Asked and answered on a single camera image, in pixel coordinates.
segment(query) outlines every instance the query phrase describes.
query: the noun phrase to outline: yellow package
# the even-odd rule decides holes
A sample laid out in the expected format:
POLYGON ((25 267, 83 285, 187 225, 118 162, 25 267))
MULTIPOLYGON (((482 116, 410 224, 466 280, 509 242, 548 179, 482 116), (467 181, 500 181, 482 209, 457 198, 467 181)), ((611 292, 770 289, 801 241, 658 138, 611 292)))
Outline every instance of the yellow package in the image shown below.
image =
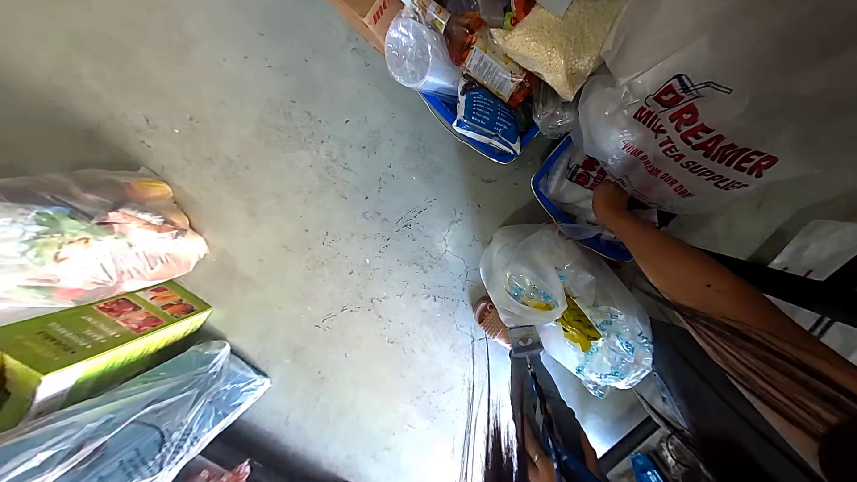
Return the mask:
POLYGON ((577 343, 581 350, 588 352, 592 348, 592 342, 601 339, 601 333, 586 317, 577 302, 569 296, 566 296, 566 302, 568 307, 562 312, 562 316, 557 318, 556 322, 562 327, 562 333, 566 336, 566 340, 577 343))

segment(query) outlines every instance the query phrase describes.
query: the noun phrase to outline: rice bag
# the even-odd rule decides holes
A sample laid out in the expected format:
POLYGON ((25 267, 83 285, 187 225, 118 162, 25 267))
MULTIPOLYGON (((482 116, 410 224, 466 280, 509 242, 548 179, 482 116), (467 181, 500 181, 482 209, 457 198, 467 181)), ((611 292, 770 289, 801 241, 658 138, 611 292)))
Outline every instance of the rice bag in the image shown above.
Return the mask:
POLYGON ((536 6, 514 30, 491 29, 506 54, 572 100, 601 62, 601 48, 626 0, 574 0, 562 18, 536 6))

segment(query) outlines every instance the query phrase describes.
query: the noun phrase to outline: blue plastic tray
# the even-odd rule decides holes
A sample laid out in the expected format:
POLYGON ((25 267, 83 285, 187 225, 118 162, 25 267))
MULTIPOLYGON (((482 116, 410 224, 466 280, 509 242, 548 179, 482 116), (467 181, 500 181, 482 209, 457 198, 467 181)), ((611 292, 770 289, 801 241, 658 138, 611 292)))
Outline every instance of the blue plastic tray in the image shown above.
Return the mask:
MULTIPOLYGON (((565 154, 570 148, 572 148, 572 137, 565 136, 562 139, 562 142, 560 142, 560 144, 551 151, 550 154, 548 154, 548 158, 544 160, 542 167, 533 176, 531 183, 533 194, 536 195, 536 199, 542 204, 545 211, 548 211, 550 217, 554 218, 554 222, 562 225, 575 225, 576 223, 565 211, 558 208, 550 199, 548 199, 547 196, 544 195, 542 190, 539 188, 539 184, 542 182, 543 178, 548 176, 550 168, 556 164, 556 161, 562 158, 562 154, 565 154)), ((631 256, 631 251, 629 251, 621 241, 604 239, 601 234, 597 234, 593 238, 579 239, 578 242, 595 251, 599 255, 618 262, 629 262, 634 259, 634 257, 631 256)))
MULTIPOLYGON (((509 164, 518 158, 517 155, 500 153, 484 142, 474 141, 473 139, 464 137, 456 132, 452 128, 452 123, 455 122, 455 117, 457 115, 456 100, 440 97, 432 93, 420 93, 420 95, 422 95, 423 100, 425 100, 425 103, 429 108, 431 108, 435 116, 437 116, 444 126, 446 126, 446 128, 449 129, 449 131, 452 132, 461 142, 468 144, 470 147, 474 148, 480 154, 492 161, 499 162, 501 164, 509 164)), ((537 135, 537 126, 533 126, 532 129, 524 132, 521 136, 522 153, 524 152, 524 149, 527 148, 527 145, 530 144, 530 141, 532 141, 537 135)))

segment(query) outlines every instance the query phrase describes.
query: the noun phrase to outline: green product box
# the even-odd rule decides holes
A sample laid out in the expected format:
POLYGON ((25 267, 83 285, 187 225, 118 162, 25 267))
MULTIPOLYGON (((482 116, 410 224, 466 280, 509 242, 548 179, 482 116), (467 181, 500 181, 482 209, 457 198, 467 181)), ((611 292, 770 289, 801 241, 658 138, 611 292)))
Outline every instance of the green product box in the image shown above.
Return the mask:
POLYGON ((97 395, 212 307, 173 281, 0 327, 0 431, 97 395))

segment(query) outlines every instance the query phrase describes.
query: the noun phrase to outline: human arm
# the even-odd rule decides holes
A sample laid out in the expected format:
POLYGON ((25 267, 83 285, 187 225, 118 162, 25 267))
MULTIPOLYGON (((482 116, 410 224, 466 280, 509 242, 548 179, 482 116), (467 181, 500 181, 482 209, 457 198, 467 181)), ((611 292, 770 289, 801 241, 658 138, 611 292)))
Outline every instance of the human arm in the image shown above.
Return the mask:
POLYGON ((757 328, 768 340, 828 373, 857 393, 857 373, 845 358, 809 335, 753 286, 691 245, 633 216, 622 188, 604 181, 592 197, 596 217, 634 255, 664 297, 740 328, 757 328))

